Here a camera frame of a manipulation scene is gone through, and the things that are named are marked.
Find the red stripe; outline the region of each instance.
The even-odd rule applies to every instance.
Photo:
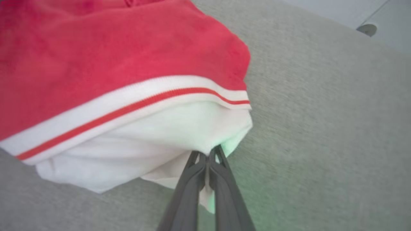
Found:
[[[172,98],[175,96],[179,96],[179,95],[187,95],[187,94],[194,94],[194,93],[208,93],[208,94],[212,94],[212,95],[216,95],[218,96],[220,99],[222,99],[224,102],[227,102],[229,104],[249,104],[250,101],[249,100],[240,100],[240,101],[231,101],[228,100],[224,97],[222,97],[221,95],[219,95],[217,92],[207,89],[207,88],[185,88],[185,89],[178,89],[178,90],[171,90],[168,92],[164,92],[164,93],[160,93],[154,96],[151,96],[147,99],[143,99],[139,102],[135,102],[131,105],[128,105],[126,107],[120,108],[116,111],[113,111],[107,115],[104,115],[100,118],[97,118],[93,121],[90,121],[86,124],[83,124],[82,126],[79,126],[73,130],[70,130],[62,135],[59,135],[47,142],[42,143],[41,145],[30,149],[26,152],[21,153],[20,155],[16,156],[17,159],[19,160],[25,160],[28,158],[31,158],[57,144],[60,144],[68,139],[71,139],[85,131],[88,131],[94,127],[100,126],[110,120],[116,119],[120,116],[123,116],[125,114],[128,114],[130,112],[133,112],[135,110],[139,110],[143,107],[149,106],[151,104],[157,103],[159,101],[168,99],[168,98]]]

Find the red and white striped trim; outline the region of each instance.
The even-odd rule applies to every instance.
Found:
[[[251,109],[245,90],[228,90],[200,76],[165,76],[106,93],[2,140],[0,147],[32,165],[144,116],[197,101]]]

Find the gray carpet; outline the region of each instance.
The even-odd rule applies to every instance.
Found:
[[[280,1],[194,3],[252,55],[254,128],[229,163],[257,230],[411,230],[411,60]],[[0,185],[2,231],[153,231],[172,195],[143,180],[98,195],[7,155]]]

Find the white fabric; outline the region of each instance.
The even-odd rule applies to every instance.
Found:
[[[7,139],[0,141],[0,147],[13,156],[18,156],[24,152],[36,149],[44,143],[55,139],[61,135],[69,133],[79,127],[85,126],[94,120],[109,117],[111,113],[118,112],[130,105],[146,100],[147,98],[164,94],[165,92],[181,89],[204,88],[215,92],[191,93],[183,95],[173,95],[165,97],[158,102],[151,102],[129,113],[107,119],[106,122],[88,128],[81,133],[45,148],[36,155],[24,159],[26,164],[34,165],[45,159],[75,147],[85,140],[92,139],[102,133],[116,129],[119,126],[133,122],[137,119],[151,115],[154,112],[163,110],[166,107],[197,101],[214,101],[230,109],[250,109],[247,92],[245,90],[228,90],[214,81],[193,75],[162,76],[149,79],[143,82],[127,85],[97,97],[87,103],[67,110],[53,118],[43,121],[33,127],[21,131]],[[243,104],[233,104],[223,100],[240,102]]]
[[[103,193],[137,177],[174,188],[192,150],[229,155],[252,127],[247,109],[194,102],[165,109],[36,164],[47,180]],[[209,209],[211,190],[200,202]]]

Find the folded cloth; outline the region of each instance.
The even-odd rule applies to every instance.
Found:
[[[0,147],[44,179],[173,188],[252,126],[247,46],[189,0],[6,0],[0,28]]]

